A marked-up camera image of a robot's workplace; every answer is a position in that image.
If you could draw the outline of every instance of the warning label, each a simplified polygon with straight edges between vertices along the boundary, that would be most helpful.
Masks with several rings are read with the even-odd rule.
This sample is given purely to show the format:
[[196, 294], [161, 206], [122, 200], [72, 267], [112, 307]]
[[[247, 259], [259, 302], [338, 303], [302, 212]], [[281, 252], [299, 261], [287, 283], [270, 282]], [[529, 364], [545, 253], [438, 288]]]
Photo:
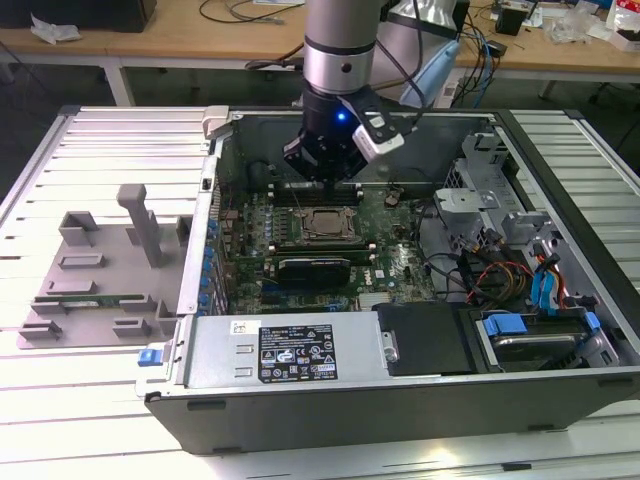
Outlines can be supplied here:
[[260, 329], [262, 383], [337, 380], [331, 325]]

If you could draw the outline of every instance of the side panel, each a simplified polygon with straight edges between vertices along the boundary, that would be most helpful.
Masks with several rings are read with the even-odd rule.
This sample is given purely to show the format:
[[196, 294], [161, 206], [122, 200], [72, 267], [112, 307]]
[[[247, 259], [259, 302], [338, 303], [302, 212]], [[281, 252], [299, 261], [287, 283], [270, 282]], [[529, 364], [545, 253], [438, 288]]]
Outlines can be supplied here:
[[562, 429], [640, 389], [640, 375], [161, 399], [145, 405], [193, 454]]

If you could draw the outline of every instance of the black plastic cover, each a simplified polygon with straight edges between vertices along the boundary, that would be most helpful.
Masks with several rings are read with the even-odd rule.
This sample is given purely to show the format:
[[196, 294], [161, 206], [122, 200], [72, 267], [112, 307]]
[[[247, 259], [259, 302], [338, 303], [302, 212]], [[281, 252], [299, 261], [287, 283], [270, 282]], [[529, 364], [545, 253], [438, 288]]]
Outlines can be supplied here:
[[406, 375], [463, 375], [476, 373], [469, 339], [450, 304], [409, 303], [378, 306], [383, 332], [391, 332], [399, 359], [389, 373]]

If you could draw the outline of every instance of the table leg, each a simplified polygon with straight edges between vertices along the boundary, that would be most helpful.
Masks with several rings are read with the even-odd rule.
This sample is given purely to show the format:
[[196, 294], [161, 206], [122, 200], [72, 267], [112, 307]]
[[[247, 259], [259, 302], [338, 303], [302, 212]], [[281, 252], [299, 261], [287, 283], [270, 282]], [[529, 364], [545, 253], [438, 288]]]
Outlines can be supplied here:
[[13, 83], [15, 78], [13, 78], [13, 73], [9, 68], [8, 63], [0, 63], [0, 83], [9, 84]]
[[454, 68], [451, 70], [447, 81], [444, 83], [438, 97], [433, 102], [434, 108], [451, 108], [451, 103], [456, 95], [456, 90], [460, 84], [460, 80], [464, 78], [466, 69]]
[[547, 80], [546, 82], [544, 82], [544, 85], [542, 86], [542, 89], [540, 90], [540, 92], [538, 92], [538, 97], [540, 97], [543, 100], [546, 100], [547, 98], [549, 98], [549, 95], [551, 95], [551, 92], [553, 91], [553, 87], [555, 86], [556, 86], [555, 80]]
[[113, 93], [113, 99], [118, 107], [133, 107], [136, 102], [131, 93], [127, 72], [120, 65], [104, 65], [104, 73]]

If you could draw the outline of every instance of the barcode sticker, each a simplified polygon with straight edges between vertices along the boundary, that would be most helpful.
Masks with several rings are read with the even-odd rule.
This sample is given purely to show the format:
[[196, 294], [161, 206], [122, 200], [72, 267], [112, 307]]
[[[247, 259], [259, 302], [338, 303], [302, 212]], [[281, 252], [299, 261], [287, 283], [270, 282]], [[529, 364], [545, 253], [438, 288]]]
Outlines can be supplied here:
[[231, 335], [257, 335], [260, 331], [260, 320], [234, 320], [231, 322]]

